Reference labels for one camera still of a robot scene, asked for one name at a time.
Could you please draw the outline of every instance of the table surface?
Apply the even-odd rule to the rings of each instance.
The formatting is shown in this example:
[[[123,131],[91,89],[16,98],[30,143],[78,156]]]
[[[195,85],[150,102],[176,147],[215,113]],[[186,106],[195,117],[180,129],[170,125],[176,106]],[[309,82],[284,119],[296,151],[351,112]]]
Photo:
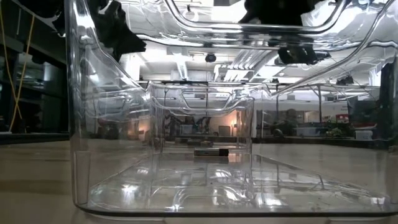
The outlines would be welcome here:
[[[322,145],[267,144],[266,147],[254,147],[282,162],[338,176],[341,180],[372,190],[384,190],[378,183],[385,178],[381,175],[385,152]],[[132,223],[92,217],[73,205],[69,150],[68,142],[0,146],[0,223]],[[345,159],[339,159],[336,164],[333,158]],[[398,223],[398,218],[392,219],[390,223]],[[168,218],[164,221],[189,224],[264,223],[263,218]],[[268,218],[266,223],[311,224],[326,223],[326,219]]]

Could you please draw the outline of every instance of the yellow cable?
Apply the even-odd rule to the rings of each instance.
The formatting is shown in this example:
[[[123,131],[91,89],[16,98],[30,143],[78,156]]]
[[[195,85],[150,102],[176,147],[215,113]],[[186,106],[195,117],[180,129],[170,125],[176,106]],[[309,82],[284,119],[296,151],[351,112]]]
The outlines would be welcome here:
[[[15,88],[14,88],[14,84],[12,82],[12,77],[11,77],[11,72],[10,72],[10,68],[9,68],[9,64],[8,64],[8,56],[7,56],[7,47],[6,47],[6,35],[4,33],[4,23],[2,20],[2,10],[1,10],[1,4],[0,4],[0,23],[1,23],[1,34],[2,34],[2,42],[3,42],[3,46],[4,46],[4,56],[6,59],[6,67],[7,67],[7,74],[8,74],[8,79],[10,80],[10,84],[11,84],[11,91],[12,91],[12,96],[14,97],[14,101],[17,100],[17,96],[15,95]],[[18,109],[18,113],[19,113],[19,118],[22,119],[22,114],[21,111],[19,109],[19,106],[17,107]]]
[[[35,22],[35,16],[32,15],[32,22],[30,23],[29,36],[27,38],[26,55],[29,54],[30,39],[32,38],[32,31],[33,31],[34,22]],[[25,62],[24,62],[24,67],[22,68],[21,80],[19,82],[19,88],[18,88],[18,95],[17,95],[17,99],[15,100],[14,114],[12,115],[12,121],[11,121],[11,125],[10,125],[10,130],[9,131],[11,131],[12,126],[14,125],[15,115],[17,114],[18,101],[19,101],[19,97],[21,96],[22,82],[24,81],[26,63],[27,63],[27,57],[26,57]]]

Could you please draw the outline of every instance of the floor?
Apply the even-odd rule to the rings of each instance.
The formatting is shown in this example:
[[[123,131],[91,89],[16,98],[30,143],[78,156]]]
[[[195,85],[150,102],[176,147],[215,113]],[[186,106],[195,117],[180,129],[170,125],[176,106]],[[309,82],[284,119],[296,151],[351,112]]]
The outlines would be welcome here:
[[[391,190],[388,167],[395,164],[384,151],[322,145],[255,145],[254,152],[303,169],[336,177],[366,189]],[[71,197],[68,142],[0,146],[1,223],[120,223],[92,217],[75,208]],[[390,223],[398,223],[393,218]],[[166,223],[241,223],[242,219],[166,219]],[[264,223],[264,219],[250,219]],[[267,223],[327,223],[324,218],[269,218]],[[359,220],[355,223],[367,223]]]

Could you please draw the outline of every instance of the transparent plastic container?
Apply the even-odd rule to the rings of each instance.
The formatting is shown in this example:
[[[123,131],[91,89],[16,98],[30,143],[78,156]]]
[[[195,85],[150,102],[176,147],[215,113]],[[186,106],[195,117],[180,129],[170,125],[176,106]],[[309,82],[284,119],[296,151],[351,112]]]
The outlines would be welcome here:
[[[360,221],[398,212],[397,1],[319,2],[305,26],[218,21],[215,6],[185,12],[173,0],[99,2],[65,1],[77,207]],[[133,41],[112,41],[121,34]],[[177,69],[154,63],[171,78],[137,81],[143,68],[130,65],[146,55],[121,56],[154,43],[171,46]],[[195,51],[234,57],[195,76]],[[286,52],[306,56],[287,62]],[[301,77],[269,82],[291,73]]]

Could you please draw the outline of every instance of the clear plastic bin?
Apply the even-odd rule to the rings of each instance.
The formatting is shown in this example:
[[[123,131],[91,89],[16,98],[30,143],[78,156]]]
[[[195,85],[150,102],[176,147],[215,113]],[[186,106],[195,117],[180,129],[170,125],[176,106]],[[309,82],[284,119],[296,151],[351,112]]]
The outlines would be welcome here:
[[[65,1],[77,207],[111,217],[398,212],[397,1],[319,2],[305,26],[218,21],[216,7],[188,13],[173,0],[115,2]],[[120,34],[132,42],[113,42]],[[121,57],[154,43],[171,46],[176,69],[155,63],[171,78],[137,81],[143,55]],[[187,54],[197,51],[234,58]],[[306,56],[287,62],[286,52]],[[212,65],[195,75],[187,57]],[[291,73],[303,75],[278,82]]]

